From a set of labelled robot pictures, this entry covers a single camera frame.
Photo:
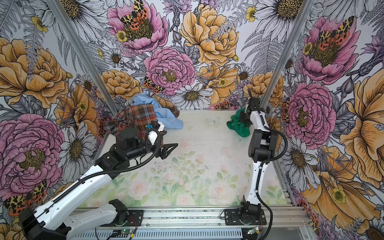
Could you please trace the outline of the green cloth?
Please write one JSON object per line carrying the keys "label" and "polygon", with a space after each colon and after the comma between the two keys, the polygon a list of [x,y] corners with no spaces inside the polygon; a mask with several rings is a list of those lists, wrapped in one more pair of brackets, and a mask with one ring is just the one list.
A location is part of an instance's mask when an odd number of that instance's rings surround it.
{"label": "green cloth", "polygon": [[231,120],[227,122],[227,127],[243,138],[246,138],[251,134],[251,123],[245,120],[245,111],[245,108],[237,110],[236,113],[231,116]]}

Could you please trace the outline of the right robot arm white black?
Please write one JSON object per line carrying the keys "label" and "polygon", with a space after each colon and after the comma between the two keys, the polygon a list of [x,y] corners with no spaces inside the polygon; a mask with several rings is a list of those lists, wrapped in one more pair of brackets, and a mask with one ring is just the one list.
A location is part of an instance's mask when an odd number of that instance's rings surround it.
{"label": "right robot arm white black", "polygon": [[240,220],[244,225],[262,223],[263,210],[260,196],[262,182],[268,164],[275,160],[279,132],[269,127],[265,110],[260,107],[260,99],[252,96],[248,90],[249,101],[245,112],[240,114],[240,121],[251,125],[252,136],[248,156],[253,161],[250,186],[240,206]]}

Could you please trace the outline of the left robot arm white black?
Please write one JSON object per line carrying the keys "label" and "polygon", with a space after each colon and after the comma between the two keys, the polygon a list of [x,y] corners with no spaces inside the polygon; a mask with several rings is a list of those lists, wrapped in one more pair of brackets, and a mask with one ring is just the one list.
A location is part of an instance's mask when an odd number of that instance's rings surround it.
{"label": "left robot arm white black", "polygon": [[27,240],[71,240],[101,225],[124,225],[129,211],[120,200],[79,215],[73,215],[73,211],[119,174],[139,169],[154,158],[166,159],[178,146],[163,144],[166,134],[164,125],[157,121],[147,125],[143,138],[136,128],[122,130],[110,150],[82,177],[46,204],[20,213],[21,233]]}

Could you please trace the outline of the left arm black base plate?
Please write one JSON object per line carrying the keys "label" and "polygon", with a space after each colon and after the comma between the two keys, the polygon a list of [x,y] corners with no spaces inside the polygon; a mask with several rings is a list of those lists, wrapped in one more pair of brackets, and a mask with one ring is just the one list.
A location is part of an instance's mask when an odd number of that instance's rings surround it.
{"label": "left arm black base plate", "polygon": [[144,218],[143,210],[119,211],[108,227],[140,227]]}

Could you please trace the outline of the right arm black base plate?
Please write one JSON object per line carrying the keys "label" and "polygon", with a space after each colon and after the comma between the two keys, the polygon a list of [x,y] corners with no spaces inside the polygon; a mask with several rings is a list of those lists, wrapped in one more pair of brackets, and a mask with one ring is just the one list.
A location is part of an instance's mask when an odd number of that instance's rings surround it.
{"label": "right arm black base plate", "polygon": [[240,214],[240,209],[224,209],[225,224],[227,226],[265,226],[267,224],[264,210],[261,209],[259,216]]}

